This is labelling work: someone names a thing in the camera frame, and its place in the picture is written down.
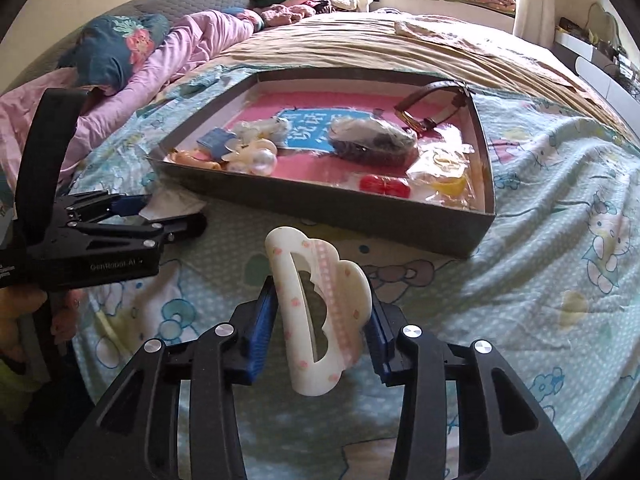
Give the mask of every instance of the brown leather strap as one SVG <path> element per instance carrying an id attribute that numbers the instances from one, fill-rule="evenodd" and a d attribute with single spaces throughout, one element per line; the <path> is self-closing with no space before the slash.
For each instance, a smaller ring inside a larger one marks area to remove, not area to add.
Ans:
<path id="1" fill-rule="evenodd" d="M 409 112 L 407 112 L 407 110 L 418 101 L 421 101 L 427 97 L 427 95 L 437 90 L 444 90 L 454 94 L 449 107 L 444 108 L 444 110 L 438 113 L 435 117 L 425 118 L 422 121 L 418 121 Z M 438 124 L 443 123 L 452 117 L 460 108 L 465 107 L 470 99 L 471 91 L 465 83 L 453 80 L 443 80 L 436 81 L 435 83 L 428 84 L 416 90 L 411 95 L 402 99 L 394 109 L 396 110 L 396 116 L 402 120 L 402 122 L 416 130 L 417 133 L 420 133 L 425 130 L 431 130 Z"/>

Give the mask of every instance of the gray quilted headboard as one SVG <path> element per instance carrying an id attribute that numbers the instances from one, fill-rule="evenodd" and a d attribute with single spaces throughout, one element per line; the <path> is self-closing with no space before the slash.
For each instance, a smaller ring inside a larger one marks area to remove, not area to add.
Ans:
<path id="1" fill-rule="evenodd" d="M 201 10 L 222 10 L 227 7 L 249 7 L 249 0 L 131 0 L 126 4 L 111 9 L 105 14 L 117 16 L 141 16 L 142 14 L 164 14 L 173 25 L 185 14 L 193 14 Z M 6 90 L 12 90 L 24 83 L 51 72 L 56 68 L 58 58 L 72 47 L 82 27 L 73 31 L 55 45 L 47 49 L 41 56 L 25 68 Z"/>

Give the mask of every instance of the human hand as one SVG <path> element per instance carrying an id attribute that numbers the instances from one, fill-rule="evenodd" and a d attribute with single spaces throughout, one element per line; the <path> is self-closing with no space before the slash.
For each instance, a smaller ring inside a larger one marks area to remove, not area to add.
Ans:
<path id="1" fill-rule="evenodd" d="M 0 288 L 0 352 L 23 363 L 26 355 L 20 345 L 17 319 L 32 314 L 47 301 L 47 293 L 35 285 L 14 285 Z"/>
<path id="2" fill-rule="evenodd" d="M 51 321 L 51 335 L 56 344 L 70 341 L 76 335 L 80 303 L 84 300 L 84 290 L 70 290 L 65 296 L 64 306 L 55 313 Z"/>

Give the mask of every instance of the hair claw clip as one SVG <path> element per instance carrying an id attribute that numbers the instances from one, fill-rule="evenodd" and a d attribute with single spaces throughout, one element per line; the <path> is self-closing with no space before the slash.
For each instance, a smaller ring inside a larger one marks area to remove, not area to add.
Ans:
<path id="1" fill-rule="evenodd" d="M 264 243 L 276 284 L 293 389 L 306 396 L 330 391 L 362 354 L 360 330 L 371 316 L 371 290 L 362 269 L 341 260 L 329 242 L 307 238 L 293 227 L 271 231 Z M 322 331 L 328 348 L 318 360 L 316 339 L 299 270 L 311 273 L 326 304 Z"/>

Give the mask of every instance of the blue small box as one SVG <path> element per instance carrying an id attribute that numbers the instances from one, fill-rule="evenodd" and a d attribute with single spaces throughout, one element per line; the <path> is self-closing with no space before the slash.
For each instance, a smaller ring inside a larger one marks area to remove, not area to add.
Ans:
<path id="1" fill-rule="evenodd" d="M 235 139 L 236 134 L 224 128 L 213 128 L 197 140 L 202 148 L 205 148 L 211 155 L 212 160 L 220 162 L 222 156 L 231 153 L 225 148 L 225 143 L 230 139 Z"/>

